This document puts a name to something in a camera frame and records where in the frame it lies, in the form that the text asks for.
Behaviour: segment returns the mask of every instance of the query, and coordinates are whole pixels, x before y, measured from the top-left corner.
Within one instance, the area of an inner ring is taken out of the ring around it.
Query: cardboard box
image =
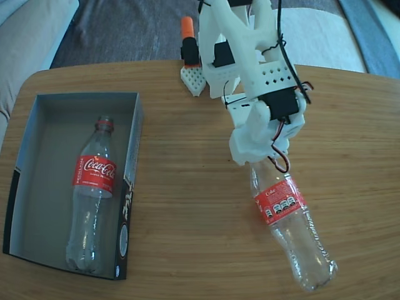
[[[117,173],[112,209],[102,229],[103,270],[89,276],[126,279],[129,215],[143,109],[135,92],[38,95],[26,124],[11,183],[3,252],[70,271],[66,246],[72,180],[79,153],[100,115],[114,119]]]

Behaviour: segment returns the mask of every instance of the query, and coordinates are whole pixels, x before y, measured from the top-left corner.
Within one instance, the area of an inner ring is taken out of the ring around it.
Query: coca-cola bottle
[[[99,273],[101,231],[113,197],[116,158],[111,144],[113,120],[100,116],[95,131],[79,156],[73,186],[72,226],[66,248],[69,268]]]
[[[269,160],[250,164],[251,192],[283,247],[296,281],[307,291],[327,284],[338,266],[319,240],[310,211],[292,177],[278,172]]]

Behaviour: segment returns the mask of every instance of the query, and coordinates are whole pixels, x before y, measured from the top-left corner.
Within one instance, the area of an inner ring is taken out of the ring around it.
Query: red wire
[[[290,160],[289,160],[289,158],[288,158],[281,150],[279,150],[279,149],[274,145],[275,141],[278,139],[278,137],[279,137],[279,136],[281,135],[281,133],[282,133],[283,126],[284,126],[284,121],[281,121],[281,122],[279,123],[278,128],[277,128],[276,134],[275,134],[275,136],[274,136],[273,139],[272,139],[271,147],[272,147],[272,149],[273,149],[275,152],[277,152],[277,153],[279,154],[279,156],[282,157],[283,161],[285,162],[286,168],[283,168],[281,165],[279,165],[278,162],[276,161],[276,159],[272,158],[271,156],[268,156],[268,158],[269,158],[269,160],[274,164],[275,168],[276,168],[279,172],[287,173],[287,172],[290,171]]]

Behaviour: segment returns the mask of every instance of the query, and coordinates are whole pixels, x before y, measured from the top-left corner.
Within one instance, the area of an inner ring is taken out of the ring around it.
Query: couch cushion
[[[28,0],[0,0],[0,25]]]
[[[40,70],[76,4],[76,0],[29,0],[0,26],[0,111],[7,118],[23,82]]]

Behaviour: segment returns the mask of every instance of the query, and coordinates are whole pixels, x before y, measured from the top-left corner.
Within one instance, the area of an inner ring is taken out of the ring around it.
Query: orange cap
[[[181,19],[182,39],[194,38],[193,19],[191,17],[183,17]]]

